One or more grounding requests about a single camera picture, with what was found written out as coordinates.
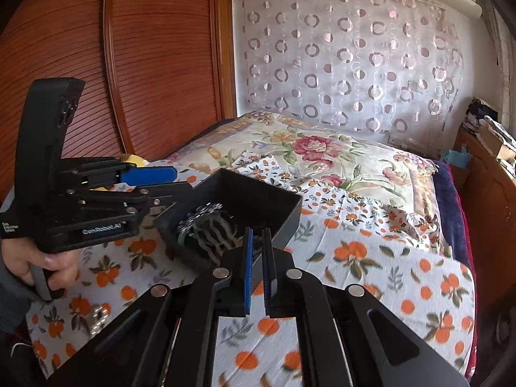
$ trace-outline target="slatted wood panel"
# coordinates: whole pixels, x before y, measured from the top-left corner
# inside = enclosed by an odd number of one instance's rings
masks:
[[[213,83],[214,0],[112,2],[118,81],[112,93],[120,94],[135,152],[165,158],[221,118]]]
[[[1,199],[12,185],[21,111],[35,79],[73,76],[87,81],[64,156],[122,152],[107,92],[102,1],[24,0],[0,36]]]

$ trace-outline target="wooden cabinet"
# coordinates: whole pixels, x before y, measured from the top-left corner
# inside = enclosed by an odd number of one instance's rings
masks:
[[[454,149],[460,151],[463,144],[473,155],[460,197],[468,219],[481,310],[516,283],[516,185],[475,137],[459,129]]]

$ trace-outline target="white wall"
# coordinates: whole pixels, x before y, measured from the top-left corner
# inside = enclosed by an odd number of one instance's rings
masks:
[[[480,97],[496,108],[499,102],[499,70],[494,43],[483,20],[470,19],[450,7],[447,7],[446,20],[455,23],[457,27],[464,57],[463,81],[459,88],[457,108],[446,123],[441,145],[451,147],[472,96]]]

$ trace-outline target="black box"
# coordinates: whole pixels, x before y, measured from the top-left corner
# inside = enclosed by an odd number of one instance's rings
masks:
[[[177,202],[154,220],[167,248],[167,255],[177,257],[197,271],[212,268],[213,264],[193,250],[177,243],[176,228],[185,215],[208,202],[221,203],[223,209],[237,218],[239,226],[269,227],[273,246],[284,249],[297,230],[301,215],[302,197],[251,177],[220,169],[198,184],[192,196]],[[251,288],[262,280],[262,256],[253,261]]]

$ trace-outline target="floral bedspread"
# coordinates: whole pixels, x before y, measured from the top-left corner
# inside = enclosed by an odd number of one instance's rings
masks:
[[[241,116],[182,148],[169,160],[211,174],[231,165],[243,152],[273,155],[294,177],[319,179],[408,213],[436,216],[440,221],[432,162],[278,113],[256,111]],[[441,253],[451,257],[445,243]]]
[[[162,160],[152,165],[169,164]],[[193,186],[208,175],[174,164]],[[323,283],[360,283],[451,365],[464,373],[471,349],[474,286],[464,265],[432,248],[438,224],[314,177],[296,178],[275,156],[244,153],[235,171],[303,196],[301,222],[287,250],[297,267]],[[117,190],[130,190],[118,187]],[[113,319],[156,283],[174,288],[195,274],[171,261],[152,221],[140,235],[83,250],[77,283],[52,304],[33,304],[27,324],[40,365],[49,376],[90,339],[87,316],[95,304]],[[245,319],[222,319],[217,335],[214,386],[301,386],[293,319],[264,314],[263,286]]]

